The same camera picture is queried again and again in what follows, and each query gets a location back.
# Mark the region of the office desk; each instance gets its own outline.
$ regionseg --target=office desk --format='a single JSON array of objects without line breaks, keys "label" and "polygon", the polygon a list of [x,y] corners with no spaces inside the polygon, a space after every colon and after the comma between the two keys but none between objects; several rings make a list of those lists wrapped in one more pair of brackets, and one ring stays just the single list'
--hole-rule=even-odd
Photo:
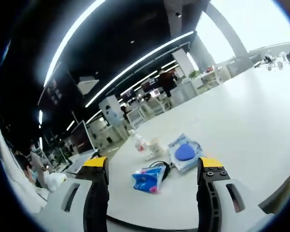
[{"label": "office desk", "polygon": [[[162,145],[186,134],[265,205],[290,176],[290,68],[249,69],[145,122],[137,132],[159,137]],[[150,163],[142,161],[130,139],[118,150],[109,165],[107,214],[148,228],[197,228],[197,170],[184,175],[172,170],[157,195],[134,190],[131,174]]]}]

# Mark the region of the black cable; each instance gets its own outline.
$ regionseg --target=black cable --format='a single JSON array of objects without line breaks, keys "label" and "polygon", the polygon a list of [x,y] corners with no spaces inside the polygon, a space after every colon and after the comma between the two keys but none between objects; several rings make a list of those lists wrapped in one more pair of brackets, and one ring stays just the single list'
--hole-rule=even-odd
[{"label": "black cable", "polygon": [[161,161],[161,160],[158,160],[156,162],[153,162],[152,164],[149,165],[149,168],[152,168],[152,167],[158,167],[158,166],[165,166],[165,171],[164,171],[164,174],[163,174],[163,177],[162,177],[162,181],[168,176],[168,174],[171,172],[171,167],[172,167],[172,163],[171,164],[168,164],[164,161]]}]

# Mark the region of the black ceiling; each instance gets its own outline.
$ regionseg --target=black ceiling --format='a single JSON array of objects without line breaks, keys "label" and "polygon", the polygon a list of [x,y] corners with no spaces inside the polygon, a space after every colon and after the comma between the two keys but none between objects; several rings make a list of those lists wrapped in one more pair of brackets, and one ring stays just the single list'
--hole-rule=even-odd
[{"label": "black ceiling", "polygon": [[[28,144],[31,139],[41,136],[37,101],[43,90],[49,64],[68,29],[92,3],[92,0],[33,0],[18,17],[11,31],[10,48],[0,72],[0,115],[5,124],[11,125],[12,143]],[[174,37],[170,34],[170,12],[167,9],[163,0],[106,0],[78,28],[59,61],[68,67],[76,82],[80,76],[86,75],[93,75],[100,80],[75,109],[78,118],[87,120],[97,112],[97,103],[109,91],[104,92],[90,107],[85,108],[84,104],[106,83],[131,63]],[[188,16],[183,19],[189,23],[182,26],[180,33],[187,32],[191,25],[197,23],[198,19],[193,17],[191,7],[188,9]],[[190,42],[192,38],[193,35],[162,49],[122,78],[171,48]],[[110,94],[119,95],[171,60],[172,55],[168,54],[152,62]],[[57,132],[63,131],[72,119],[72,115],[65,115],[60,121],[54,120],[53,127]],[[21,138],[16,136],[19,133],[22,134]]]}]

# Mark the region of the ceiling light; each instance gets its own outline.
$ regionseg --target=ceiling light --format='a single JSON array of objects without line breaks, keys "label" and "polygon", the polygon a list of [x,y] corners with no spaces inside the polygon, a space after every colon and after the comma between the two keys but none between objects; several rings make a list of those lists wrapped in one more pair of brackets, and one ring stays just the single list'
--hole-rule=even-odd
[{"label": "ceiling light", "polygon": [[71,128],[71,126],[74,124],[74,120],[69,124],[69,126],[67,127],[67,131]]},{"label": "ceiling light", "polygon": [[70,40],[70,38],[73,36],[73,34],[76,32],[76,30],[78,29],[78,27],[85,21],[85,19],[95,10],[97,9],[102,3],[104,3],[105,0],[96,0],[94,3],[92,3],[82,14],[81,16],[79,16],[79,18],[73,23],[73,25],[71,26],[71,28],[68,30],[67,34],[64,36],[64,38],[62,39],[53,59],[52,62],[49,65],[47,74],[46,74],[46,78],[44,81],[44,86],[46,86],[47,82],[49,81],[55,65],[64,49],[64,47],[67,45],[68,41]]},{"label": "ceiling light", "polygon": [[42,137],[39,138],[39,141],[40,141],[40,149],[43,150]]},{"label": "ceiling light", "polygon": [[176,64],[176,65],[170,67],[169,69],[167,69],[165,72],[167,73],[167,72],[171,71],[172,69],[174,69],[174,68],[176,68],[178,66],[179,66],[179,64]]},{"label": "ceiling light", "polygon": [[42,110],[39,111],[39,124],[42,125],[42,119],[43,119],[43,112]]},{"label": "ceiling light", "polygon": [[167,47],[168,45],[182,39],[185,38],[189,35],[192,35],[194,33],[194,31],[190,31],[186,34],[183,34],[181,36],[178,36],[177,38],[157,47],[156,49],[152,50],[151,52],[147,53],[145,56],[143,56],[142,58],[138,59],[136,62],[134,62],[133,64],[131,64],[129,67],[127,67],[126,69],[124,69],[121,73],[119,73],[116,77],[114,77],[109,83],[107,83],[86,105],[85,107],[88,107],[90,104],[92,104],[104,91],[107,90],[107,88],[109,86],[111,86],[111,84],[113,84],[116,80],[118,80],[120,77],[122,77],[125,73],[127,73],[130,69],[134,68],[136,65],[138,65],[139,63],[141,63],[143,60],[145,60],[146,58],[150,57],[152,54],[160,51],[161,49]]},{"label": "ceiling light", "polygon": [[137,83],[135,83],[133,86],[130,86],[128,89],[126,89],[125,91],[123,91],[120,95],[124,95],[126,92],[128,92],[130,89],[132,89],[133,87],[136,87],[139,83],[143,82],[144,80],[146,80],[147,78],[149,78],[150,76],[152,76],[153,74],[157,73],[158,71],[154,71],[151,74],[147,75],[146,77],[144,77],[142,80],[138,81]]},{"label": "ceiling light", "polygon": [[138,91],[140,88],[142,88],[142,86],[138,86],[138,87],[134,90],[134,92]]},{"label": "ceiling light", "polygon": [[170,64],[173,64],[173,63],[175,63],[175,62],[176,62],[176,60],[173,60],[173,61],[171,61],[171,62],[169,62],[169,63],[163,65],[161,68],[164,69],[165,67],[168,67]]},{"label": "ceiling light", "polygon": [[99,110],[97,113],[95,113],[87,122],[86,124],[88,124],[92,119],[94,119],[95,116],[97,116],[99,113],[101,113],[102,110]]},{"label": "ceiling light", "polygon": [[187,52],[187,57],[188,57],[188,60],[191,62],[194,70],[196,71],[199,70],[198,65],[195,63],[194,59],[192,58],[189,52]]}]

